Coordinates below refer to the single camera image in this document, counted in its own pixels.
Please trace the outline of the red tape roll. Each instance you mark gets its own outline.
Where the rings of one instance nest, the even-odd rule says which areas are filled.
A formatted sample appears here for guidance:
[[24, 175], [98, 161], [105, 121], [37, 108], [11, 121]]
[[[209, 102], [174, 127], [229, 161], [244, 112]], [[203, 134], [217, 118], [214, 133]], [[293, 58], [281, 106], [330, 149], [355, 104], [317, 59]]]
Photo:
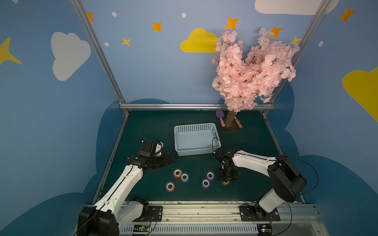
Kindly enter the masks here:
[[165, 186], [165, 189], [168, 191], [168, 192], [172, 192], [174, 191], [175, 189], [175, 184], [173, 182], [168, 182]]
[[182, 176], [182, 170], [181, 169], [175, 169], [173, 172], [174, 177], [180, 178]]

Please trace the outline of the light blue plastic storage basket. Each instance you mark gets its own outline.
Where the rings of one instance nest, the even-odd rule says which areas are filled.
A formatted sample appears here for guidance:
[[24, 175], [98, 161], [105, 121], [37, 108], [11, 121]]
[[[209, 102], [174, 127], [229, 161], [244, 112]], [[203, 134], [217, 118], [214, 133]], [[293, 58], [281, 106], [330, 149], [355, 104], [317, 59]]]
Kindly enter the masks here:
[[214, 123], [177, 125], [174, 127], [174, 142], [178, 156], [209, 154], [221, 148]]

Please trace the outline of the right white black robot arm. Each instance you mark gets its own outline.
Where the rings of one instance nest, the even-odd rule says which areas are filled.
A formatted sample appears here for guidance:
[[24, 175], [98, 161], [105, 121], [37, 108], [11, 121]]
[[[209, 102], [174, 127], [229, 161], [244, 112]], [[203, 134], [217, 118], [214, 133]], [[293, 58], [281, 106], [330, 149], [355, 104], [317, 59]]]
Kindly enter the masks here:
[[245, 168], [269, 177], [272, 189], [253, 206], [252, 211], [263, 218], [281, 204], [293, 203], [308, 181], [299, 168], [285, 155], [266, 157], [233, 149], [225, 152], [222, 148], [213, 152], [220, 163], [219, 176], [224, 184], [236, 181], [240, 169]]

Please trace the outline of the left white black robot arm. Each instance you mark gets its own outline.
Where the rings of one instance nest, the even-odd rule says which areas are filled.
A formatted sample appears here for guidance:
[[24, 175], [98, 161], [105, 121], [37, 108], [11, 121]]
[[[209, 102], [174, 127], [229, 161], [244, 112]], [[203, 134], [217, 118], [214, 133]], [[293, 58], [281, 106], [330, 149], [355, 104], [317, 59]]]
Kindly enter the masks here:
[[135, 185], [149, 170], [173, 164], [177, 156], [162, 152], [160, 141], [142, 142], [138, 152], [127, 158], [123, 172], [108, 192], [92, 207], [85, 206], [79, 214], [75, 236], [118, 236], [134, 220], [148, 215], [149, 201], [133, 198], [126, 207], [124, 201]]

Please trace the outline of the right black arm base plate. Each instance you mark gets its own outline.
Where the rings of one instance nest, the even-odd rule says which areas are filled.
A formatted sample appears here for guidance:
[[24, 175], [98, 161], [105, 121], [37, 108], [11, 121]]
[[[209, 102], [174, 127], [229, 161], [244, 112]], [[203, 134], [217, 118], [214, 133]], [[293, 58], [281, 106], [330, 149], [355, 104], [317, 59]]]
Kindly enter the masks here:
[[243, 204], [238, 207], [239, 214], [242, 221], [280, 221], [280, 216], [277, 208], [272, 212], [265, 212], [261, 208], [255, 208], [254, 206]]

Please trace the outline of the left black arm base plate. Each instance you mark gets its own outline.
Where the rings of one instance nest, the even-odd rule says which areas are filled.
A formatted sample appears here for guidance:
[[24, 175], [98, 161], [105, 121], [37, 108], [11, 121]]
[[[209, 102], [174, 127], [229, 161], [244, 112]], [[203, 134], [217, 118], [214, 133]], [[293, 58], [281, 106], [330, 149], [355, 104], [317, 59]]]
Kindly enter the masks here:
[[143, 210], [142, 215], [136, 220], [138, 222], [161, 222], [163, 206], [148, 206]]

